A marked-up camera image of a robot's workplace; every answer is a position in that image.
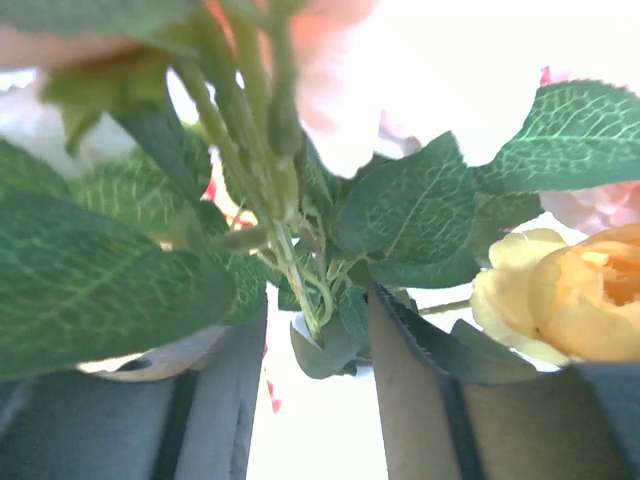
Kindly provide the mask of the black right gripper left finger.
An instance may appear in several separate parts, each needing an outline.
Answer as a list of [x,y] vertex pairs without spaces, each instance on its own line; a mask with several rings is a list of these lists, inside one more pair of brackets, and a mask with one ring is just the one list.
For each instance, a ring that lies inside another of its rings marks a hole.
[[154,382],[79,371],[1,385],[4,479],[244,479],[267,302],[185,341],[202,364]]

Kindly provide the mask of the peach pink rose stem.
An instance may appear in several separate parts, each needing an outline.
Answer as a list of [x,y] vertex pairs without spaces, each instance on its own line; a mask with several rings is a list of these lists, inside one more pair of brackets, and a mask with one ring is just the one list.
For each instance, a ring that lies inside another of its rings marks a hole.
[[301,369],[371,360],[368,289],[480,272],[457,133],[400,159],[364,86],[369,1],[7,1],[78,40],[1,95],[1,374],[157,353],[243,324],[268,281]]

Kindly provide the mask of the yellow rose stem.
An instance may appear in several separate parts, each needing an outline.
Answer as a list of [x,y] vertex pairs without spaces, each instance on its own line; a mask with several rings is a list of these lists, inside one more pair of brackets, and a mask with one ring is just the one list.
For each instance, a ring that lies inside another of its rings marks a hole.
[[489,249],[469,299],[485,335],[553,365],[639,359],[639,226],[569,245],[555,231],[510,233]]

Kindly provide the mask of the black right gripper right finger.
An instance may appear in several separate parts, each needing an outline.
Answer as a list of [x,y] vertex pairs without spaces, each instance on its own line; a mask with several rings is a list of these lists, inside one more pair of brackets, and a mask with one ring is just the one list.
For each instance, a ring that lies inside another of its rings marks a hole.
[[368,304],[391,478],[638,477],[637,364],[542,373],[479,332],[443,332],[380,285]]

